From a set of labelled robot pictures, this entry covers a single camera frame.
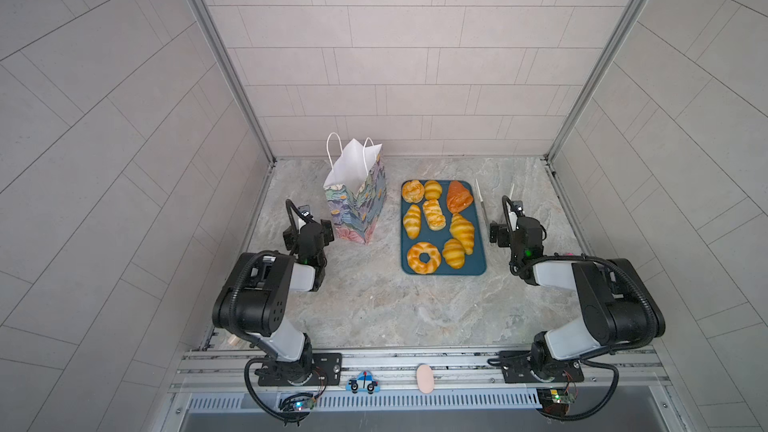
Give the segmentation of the ring shaped donut bread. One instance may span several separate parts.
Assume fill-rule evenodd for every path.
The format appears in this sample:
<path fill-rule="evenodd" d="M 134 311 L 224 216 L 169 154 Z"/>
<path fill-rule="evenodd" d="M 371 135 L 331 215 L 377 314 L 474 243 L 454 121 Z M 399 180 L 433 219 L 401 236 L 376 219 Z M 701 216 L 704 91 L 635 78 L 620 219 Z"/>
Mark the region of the ring shaped donut bread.
<path fill-rule="evenodd" d="M 438 248 L 429 242 L 414 244 L 406 254 L 408 267 L 416 274 L 430 275 L 435 273 L 442 263 L 442 255 Z"/>

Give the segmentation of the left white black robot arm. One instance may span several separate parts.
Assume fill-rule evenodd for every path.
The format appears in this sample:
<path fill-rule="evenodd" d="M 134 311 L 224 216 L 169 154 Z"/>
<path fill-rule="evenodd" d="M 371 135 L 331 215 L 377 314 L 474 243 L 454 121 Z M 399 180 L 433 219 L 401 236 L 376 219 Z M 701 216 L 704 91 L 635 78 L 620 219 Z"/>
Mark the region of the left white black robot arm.
<path fill-rule="evenodd" d="M 253 345 L 266 357 L 263 380 L 302 385 L 314 374 L 311 339 L 285 317 L 291 291 L 316 292 L 325 278 L 325 248 L 334 241 L 332 223 L 315 219 L 307 206 L 285 201 L 290 225 L 287 251 L 244 252 L 237 259 L 212 309 L 213 326 Z"/>

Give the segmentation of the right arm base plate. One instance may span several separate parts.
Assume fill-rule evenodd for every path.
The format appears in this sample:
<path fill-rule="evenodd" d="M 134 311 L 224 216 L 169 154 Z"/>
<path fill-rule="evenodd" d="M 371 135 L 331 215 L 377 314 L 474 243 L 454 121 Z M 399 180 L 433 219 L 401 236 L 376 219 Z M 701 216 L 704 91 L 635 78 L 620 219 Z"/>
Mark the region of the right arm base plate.
<path fill-rule="evenodd" d="M 507 384 L 522 383 L 581 383 L 584 373 L 578 360 L 559 361 L 547 354 L 536 357 L 526 351 L 501 351 L 488 360 L 501 369 Z"/>

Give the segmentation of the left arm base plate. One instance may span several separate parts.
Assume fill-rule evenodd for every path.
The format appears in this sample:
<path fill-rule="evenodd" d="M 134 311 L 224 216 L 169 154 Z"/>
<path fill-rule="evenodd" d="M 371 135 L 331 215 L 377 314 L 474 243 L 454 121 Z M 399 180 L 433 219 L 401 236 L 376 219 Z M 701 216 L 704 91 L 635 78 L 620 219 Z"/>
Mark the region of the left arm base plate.
<path fill-rule="evenodd" d="M 340 353 L 312 353 L 295 362 L 266 362 L 253 372 L 260 387 L 337 386 L 343 356 Z"/>

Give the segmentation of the small bottom striped croissant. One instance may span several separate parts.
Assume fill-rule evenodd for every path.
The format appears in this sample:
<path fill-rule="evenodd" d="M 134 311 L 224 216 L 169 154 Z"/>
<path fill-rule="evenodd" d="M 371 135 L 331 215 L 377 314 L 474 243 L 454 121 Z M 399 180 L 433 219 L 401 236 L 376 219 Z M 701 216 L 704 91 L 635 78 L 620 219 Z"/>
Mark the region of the small bottom striped croissant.
<path fill-rule="evenodd" d="M 458 270 L 466 263 L 466 252 L 461 242 L 455 238 L 449 239 L 442 250 L 443 261 L 452 269 Z"/>

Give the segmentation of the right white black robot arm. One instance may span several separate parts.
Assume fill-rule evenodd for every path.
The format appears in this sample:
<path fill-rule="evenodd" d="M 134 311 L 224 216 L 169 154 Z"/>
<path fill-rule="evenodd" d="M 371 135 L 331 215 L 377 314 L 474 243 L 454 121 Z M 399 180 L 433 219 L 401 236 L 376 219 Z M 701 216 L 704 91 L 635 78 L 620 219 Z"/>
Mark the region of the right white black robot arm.
<path fill-rule="evenodd" d="M 501 351 L 488 364 L 504 371 L 510 383 L 569 378 L 569 368 L 590 359 L 641 348 L 666 330 L 664 316 L 626 259 L 586 254 L 544 253 L 547 231 L 525 214 L 523 203 L 502 197 L 505 222 L 489 226 L 489 239 L 510 250 L 509 269 L 526 284 L 573 291 L 579 316 L 556 329 L 542 331 L 525 351 Z"/>

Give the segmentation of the metal tongs with white tips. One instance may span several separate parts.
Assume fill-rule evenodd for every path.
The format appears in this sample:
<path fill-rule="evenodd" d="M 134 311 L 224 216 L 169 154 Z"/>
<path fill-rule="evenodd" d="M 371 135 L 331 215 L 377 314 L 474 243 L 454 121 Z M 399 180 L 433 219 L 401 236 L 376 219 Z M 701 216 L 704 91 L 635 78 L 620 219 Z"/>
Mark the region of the metal tongs with white tips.
<path fill-rule="evenodd" d="M 487 207 L 486 207 L 486 201 L 483 198 L 482 195 L 482 189 L 480 187 L 479 181 L 475 180 L 475 192 L 476 192 L 476 199 L 478 203 L 480 204 L 483 219 L 485 221 L 485 224 L 488 229 L 488 239 L 490 242 L 494 243 L 497 240 L 498 235 L 498 229 L 499 224 L 495 221 L 492 221 L 488 217 Z M 516 230 L 516 224 L 517 219 L 515 215 L 516 207 L 514 205 L 514 201 L 507 197 L 506 199 L 502 200 L 502 207 L 507 206 L 508 209 L 503 212 L 503 217 L 505 219 L 505 222 L 503 224 L 503 228 L 509 232 L 509 231 L 515 231 Z"/>

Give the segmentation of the floral paper gift bag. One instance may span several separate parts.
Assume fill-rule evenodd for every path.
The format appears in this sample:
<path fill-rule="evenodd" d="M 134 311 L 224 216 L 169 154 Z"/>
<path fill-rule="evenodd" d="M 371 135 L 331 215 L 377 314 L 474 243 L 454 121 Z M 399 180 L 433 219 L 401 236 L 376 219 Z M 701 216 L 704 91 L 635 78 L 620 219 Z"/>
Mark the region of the floral paper gift bag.
<path fill-rule="evenodd" d="M 326 154 L 331 171 L 323 184 L 334 232 L 348 241 L 368 244 L 387 198 L 382 144 L 367 137 L 351 139 L 345 146 L 331 132 Z"/>

